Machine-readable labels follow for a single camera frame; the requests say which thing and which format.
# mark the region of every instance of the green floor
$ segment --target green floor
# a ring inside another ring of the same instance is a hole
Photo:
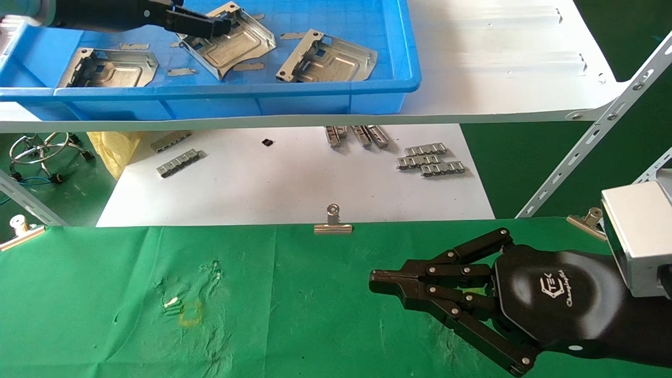
[[[596,41],[620,81],[629,79],[672,30],[672,1],[575,0]],[[672,146],[669,104],[672,69],[665,72],[619,121],[537,215],[583,214],[597,205],[605,188],[636,179]],[[498,218],[514,217],[557,166],[590,122],[463,124],[462,131]],[[0,151],[8,151],[17,135],[0,135]],[[58,187],[30,190],[71,225],[95,225],[114,180],[104,166],[85,163],[74,151],[50,167],[67,177]],[[8,168],[3,159],[2,169]],[[36,170],[23,169],[28,177]],[[0,206],[0,223],[24,213],[13,202]],[[11,235],[0,225],[0,239]]]

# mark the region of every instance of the small metal piece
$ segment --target small metal piece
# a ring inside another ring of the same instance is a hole
[[[326,126],[325,133],[327,134],[327,142],[329,142],[331,148],[336,148],[341,145],[341,138],[339,138],[335,126]]]
[[[578,227],[602,241],[607,241],[607,235],[604,231],[597,228],[600,219],[602,219],[602,210],[599,207],[591,207],[590,210],[588,210],[588,214],[583,218],[575,217],[574,215],[567,217],[567,221],[571,225]]]
[[[276,37],[254,17],[230,1],[211,11],[208,17],[223,17],[232,23],[224,36],[205,39],[178,34],[184,47],[205,69],[219,80],[226,72],[247,59],[263,56],[276,47]]]
[[[339,138],[345,139],[347,137],[347,126],[336,126],[336,133]]]
[[[280,34],[281,40],[299,40],[306,36],[306,33],[282,33]]]
[[[191,135],[192,132],[190,130],[173,131],[158,141],[152,142],[149,147],[152,147],[155,153],[160,153],[182,142]]]
[[[121,50],[146,50],[149,45],[146,43],[122,43],[119,45]]]
[[[352,131],[355,133],[355,137],[362,144],[362,147],[365,149],[371,147],[371,137],[369,137],[369,132],[364,126],[352,126]]]
[[[333,203],[327,206],[327,224],[315,225],[312,230],[315,235],[350,235],[352,225],[342,225],[339,219],[340,208]]]
[[[390,144],[390,139],[377,124],[370,124],[366,127],[373,142],[379,149],[385,149]]]
[[[0,244],[0,252],[4,252],[9,248],[15,247],[26,240],[31,240],[32,238],[42,235],[45,232],[45,227],[43,225],[28,225],[26,223],[26,217],[19,214],[15,215],[9,220],[9,225],[14,229],[15,237],[5,243]]]
[[[263,62],[260,63],[238,63],[233,66],[233,71],[256,71],[263,69],[265,65]]]
[[[406,156],[397,158],[396,168],[401,170],[414,169],[420,168],[421,165],[439,163],[441,163],[441,159],[437,155]]]
[[[375,50],[310,29],[276,78],[288,83],[362,81],[371,75],[377,60]]]
[[[158,66],[149,51],[80,48],[56,87],[144,87]]]
[[[161,167],[157,168],[157,172],[161,175],[162,178],[172,176],[175,172],[183,169],[189,164],[192,164],[195,161],[201,160],[205,157],[205,152],[196,151],[195,149],[190,149],[189,151],[183,153],[182,155],[172,159],[171,161],[163,164]]]
[[[443,143],[432,143],[430,145],[409,147],[404,149],[404,152],[406,156],[443,155],[448,152],[448,149]]]
[[[189,67],[168,70],[168,76],[185,76],[185,75],[193,75],[195,73],[198,72],[195,69]]]
[[[460,161],[449,161],[447,163],[421,165],[420,169],[422,170],[421,176],[423,177],[442,176],[448,174],[463,174],[465,171],[465,168],[462,165],[462,162]]]

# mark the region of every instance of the sheet metal part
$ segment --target sheet metal part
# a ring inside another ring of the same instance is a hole
[[[152,147],[155,153],[161,153],[170,147],[182,142],[192,135],[191,130],[179,130],[173,131],[172,133],[166,135],[165,137],[160,138],[159,140],[152,142],[149,147]]]
[[[376,66],[375,50],[310,29],[280,67],[276,78],[288,83],[366,80]]]
[[[385,149],[390,145],[390,139],[377,124],[370,124],[366,127],[366,129],[369,132],[369,136],[379,149]]]
[[[421,176],[432,177],[432,176],[443,176],[452,174],[463,174],[465,169],[461,161],[449,161],[447,163],[421,165],[420,170],[421,170],[420,173]]]
[[[432,143],[430,145],[409,147],[404,149],[406,156],[422,156],[422,155],[443,155],[448,152],[448,149],[443,143]]]
[[[77,50],[56,87],[144,87],[158,66],[149,51],[84,47]]]
[[[362,147],[365,149],[371,147],[371,137],[369,137],[369,132],[365,126],[352,126],[352,131]]]
[[[201,160],[203,157],[205,157],[205,152],[190,149],[175,159],[163,164],[161,167],[158,167],[157,172],[162,178],[166,178],[172,176],[179,170],[184,169],[187,165],[191,165],[192,163]]]
[[[341,139],[347,138],[347,126],[336,126],[336,133]]]
[[[422,165],[439,164],[441,159],[437,155],[406,156],[396,160],[396,168],[401,170],[420,168]]]
[[[175,68],[168,70],[168,76],[185,76],[185,75],[195,75],[198,73],[195,69],[184,67],[184,68]]]
[[[205,39],[178,34],[186,49],[205,69],[219,80],[233,66],[259,58],[276,47],[276,37],[254,17],[230,1],[211,11],[208,17],[231,19],[233,28],[225,36]]]
[[[336,148],[341,145],[341,138],[338,135],[336,126],[326,126],[325,133],[327,134],[327,142],[331,148]]]
[[[315,225],[312,231],[315,235],[350,235],[352,234],[352,225],[342,225],[340,223],[340,208],[333,203],[327,206],[327,224]]]

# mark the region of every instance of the cable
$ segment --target cable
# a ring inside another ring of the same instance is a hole
[[[28,180],[42,180],[44,182],[40,182],[39,184],[29,184],[29,183],[26,182]],[[47,184],[53,184],[53,183],[51,181],[49,181],[48,178],[43,178],[43,177],[38,177],[38,176],[26,177],[26,178],[22,179],[21,181],[19,181],[19,185],[22,185],[22,186],[35,186],[35,185],[47,185]],[[11,200],[10,197],[5,198],[2,202],[0,202],[0,206],[6,204],[10,200]]]

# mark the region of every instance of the white shelf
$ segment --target white shelf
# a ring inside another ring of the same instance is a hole
[[[400,114],[0,127],[13,132],[549,121],[600,108],[622,92],[571,0],[409,0],[409,6],[423,82]],[[582,120],[600,115],[585,112]]]
[[[320,223],[327,205],[341,207],[341,221],[494,219],[478,171],[457,124],[383,126],[387,150],[363,149],[349,131],[332,150],[322,127],[205,130],[160,154],[145,135],[103,211],[98,227],[149,225],[255,225]],[[275,141],[270,147],[264,139]],[[422,178],[400,172],[404,147],[444,142],[444,161],[459,159],[461,175]],[[189,149],[203,160],[174,176],[156,168]]]

